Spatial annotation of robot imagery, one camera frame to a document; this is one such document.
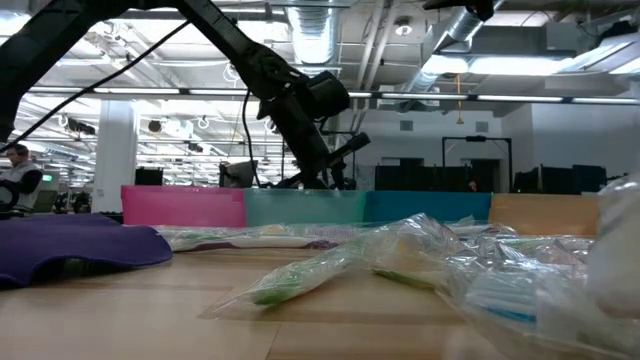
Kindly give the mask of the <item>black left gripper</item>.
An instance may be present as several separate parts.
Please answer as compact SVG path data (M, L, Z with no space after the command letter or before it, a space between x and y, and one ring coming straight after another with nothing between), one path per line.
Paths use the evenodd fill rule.
M331 151L316 126L317 122L324 122L330 117L313 119L307 110L309 94L305 84L308 81L291 85L275 98L261 103L261 113L274 122L299 169L296 175L281 180L276 186L344 190L344 158L368 145L370 138L359 133Z

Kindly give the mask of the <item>long ceiling light strip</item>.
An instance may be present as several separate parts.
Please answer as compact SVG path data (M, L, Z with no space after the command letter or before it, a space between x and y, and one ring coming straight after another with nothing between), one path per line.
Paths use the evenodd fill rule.
M235 88L133 88L107 87L88 92L90 96L130 96L133 98L176 98L176 97L235 97L244 96L245 89ZM536 96L536 95L494 95L494 94L458 94L458 93L403 93L379 91L352 91L352 99L375 100L425 100L425 101L459 101L459 102L500 102L500 103L542 103L568 105L613 105L640 106L640 100L622 97L571 97L571 96Z

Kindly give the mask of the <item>grey monitor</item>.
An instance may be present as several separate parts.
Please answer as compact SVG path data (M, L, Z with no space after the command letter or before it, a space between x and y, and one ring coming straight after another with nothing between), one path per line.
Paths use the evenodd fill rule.
M222 188L251 188L256 180L255 160L219 164L219 186Z

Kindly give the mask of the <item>silver air duct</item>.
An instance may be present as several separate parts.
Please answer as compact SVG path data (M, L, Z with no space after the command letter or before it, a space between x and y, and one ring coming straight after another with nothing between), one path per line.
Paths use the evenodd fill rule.
M298 0L299 7L287 7L285 14L291 28L295 63L313 77L321 72L336 75L336 41L339 11L336 0Z
M496 12L505 0L493 0L493 2ZM441 52L452 50L454 54L468 54L473 37L487 21L481 21L461 7L454 7L448 19L431 25L421 44L423 64L403 85L402 92L426 93L441 75L464 73L462 66L467 65L466 61L447 58L441 55Z

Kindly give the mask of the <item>blue plastic bin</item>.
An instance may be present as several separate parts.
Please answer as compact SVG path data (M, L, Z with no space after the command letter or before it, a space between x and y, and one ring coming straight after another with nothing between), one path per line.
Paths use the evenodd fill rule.
M372 191L367 193L365 222L393 222L424 213L439 222L473 216L487 221L492 194L477 192Z

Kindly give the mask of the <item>blue toothbrush in clear wrapper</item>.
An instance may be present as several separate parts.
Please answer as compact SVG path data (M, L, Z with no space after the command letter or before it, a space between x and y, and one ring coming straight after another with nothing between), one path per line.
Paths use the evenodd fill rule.
M609 319L584 291L591 239L496 235L462 245L446 258L444 292L489 337L609 346Z

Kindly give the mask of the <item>orange plastic bin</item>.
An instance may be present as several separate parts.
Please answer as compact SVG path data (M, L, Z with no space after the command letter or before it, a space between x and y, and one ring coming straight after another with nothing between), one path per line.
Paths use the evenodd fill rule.
M522 235L594 237L599 227L598 199L595 195L494 194L489 220Z

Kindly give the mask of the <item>black gantry frame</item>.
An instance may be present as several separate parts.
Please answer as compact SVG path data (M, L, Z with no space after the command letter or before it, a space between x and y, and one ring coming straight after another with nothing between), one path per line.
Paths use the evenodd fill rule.
M446 148L446 143L448 141L464 141L470 143L481 143L481 142L492 142L496 147L500 148L497 143L499 141L505 142L507 145L507 158L508 158L508 190L507 192L511 192L513 190L514 183L514 174L513 174L513 144L511 138L506 137L486 137L481 135L474 136L445 136L441 138L441 168L442 175L446 177L446 156L449 151Z

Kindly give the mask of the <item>purple folded cloth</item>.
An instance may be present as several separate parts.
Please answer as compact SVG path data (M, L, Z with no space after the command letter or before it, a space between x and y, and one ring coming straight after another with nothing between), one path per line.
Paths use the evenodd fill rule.
M172 257L170 245L154 228L122 225L103 215L35 215L0 221L0 289L28 287L39 270L68 260L139 268Z

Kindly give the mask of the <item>pink plastic bin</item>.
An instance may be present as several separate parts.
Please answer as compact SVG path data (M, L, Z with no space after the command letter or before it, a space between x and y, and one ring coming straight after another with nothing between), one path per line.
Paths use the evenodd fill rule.
M127 225L247 225L243 189L123 185L121 200Z

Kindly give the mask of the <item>white building pillar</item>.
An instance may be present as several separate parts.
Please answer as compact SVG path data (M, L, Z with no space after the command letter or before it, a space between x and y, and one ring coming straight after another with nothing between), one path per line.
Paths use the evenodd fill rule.
M135 183L139 116L133 101L102 100L92 211L120 213L121 188Z

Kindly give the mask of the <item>teal plastic bin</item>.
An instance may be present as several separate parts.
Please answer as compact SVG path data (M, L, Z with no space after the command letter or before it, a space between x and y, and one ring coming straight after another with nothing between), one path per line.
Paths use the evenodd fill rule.
M245 189L249 227L271 224L362 223L366 193L362 191Z

